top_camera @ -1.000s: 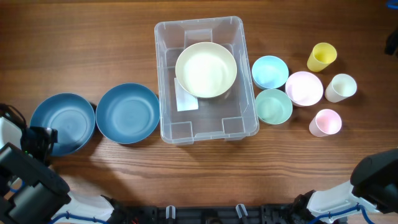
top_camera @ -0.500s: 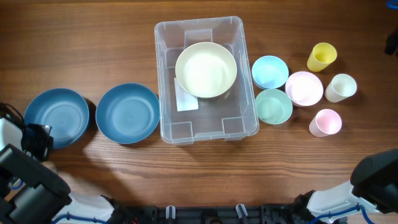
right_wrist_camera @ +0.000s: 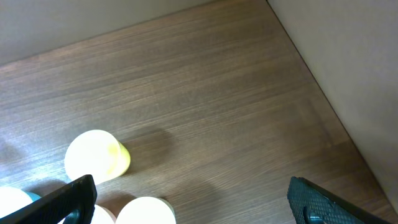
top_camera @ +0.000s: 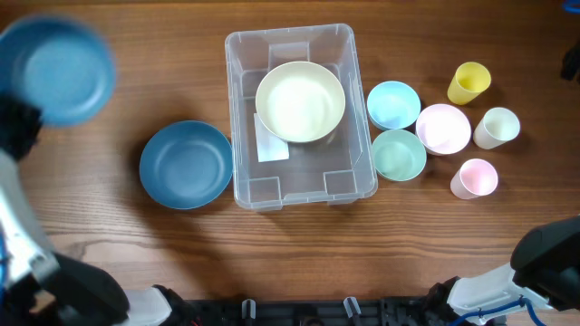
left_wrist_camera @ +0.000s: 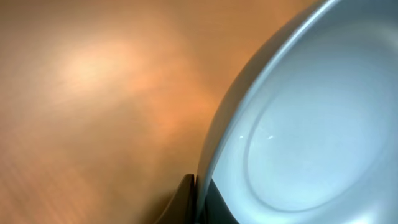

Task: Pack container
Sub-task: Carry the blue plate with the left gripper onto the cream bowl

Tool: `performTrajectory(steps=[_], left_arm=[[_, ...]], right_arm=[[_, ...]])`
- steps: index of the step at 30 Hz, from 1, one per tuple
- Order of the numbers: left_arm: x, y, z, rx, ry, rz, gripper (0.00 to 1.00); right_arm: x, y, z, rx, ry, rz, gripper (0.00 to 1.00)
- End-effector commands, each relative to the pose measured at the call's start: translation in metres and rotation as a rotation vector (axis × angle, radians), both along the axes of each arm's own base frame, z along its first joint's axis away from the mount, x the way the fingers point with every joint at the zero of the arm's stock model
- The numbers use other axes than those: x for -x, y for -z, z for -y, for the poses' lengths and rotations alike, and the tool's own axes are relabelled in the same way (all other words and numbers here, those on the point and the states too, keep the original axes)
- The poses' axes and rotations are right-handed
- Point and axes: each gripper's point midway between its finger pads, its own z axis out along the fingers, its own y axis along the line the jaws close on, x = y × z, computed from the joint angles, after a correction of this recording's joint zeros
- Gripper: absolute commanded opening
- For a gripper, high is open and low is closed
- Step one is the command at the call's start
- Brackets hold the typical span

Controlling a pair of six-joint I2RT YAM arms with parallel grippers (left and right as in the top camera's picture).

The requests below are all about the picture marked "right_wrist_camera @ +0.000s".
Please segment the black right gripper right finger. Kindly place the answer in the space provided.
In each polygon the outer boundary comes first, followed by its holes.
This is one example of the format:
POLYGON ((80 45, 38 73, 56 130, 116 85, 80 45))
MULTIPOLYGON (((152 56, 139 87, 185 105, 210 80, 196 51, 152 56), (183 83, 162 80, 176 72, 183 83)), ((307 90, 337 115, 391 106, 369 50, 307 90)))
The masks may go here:
POLYGON ((389 224, 303 177, 290 179, 287 199, 299 224, 389 224))

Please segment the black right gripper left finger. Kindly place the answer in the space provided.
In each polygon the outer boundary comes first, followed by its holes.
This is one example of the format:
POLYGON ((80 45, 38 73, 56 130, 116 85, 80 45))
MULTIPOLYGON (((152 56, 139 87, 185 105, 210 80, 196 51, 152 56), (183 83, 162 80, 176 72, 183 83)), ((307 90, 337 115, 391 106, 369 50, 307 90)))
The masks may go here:
POLYGON ((92 175, 83 175, 20 210, 1 218, 7 224, 90 224, 97 191, 92 175))

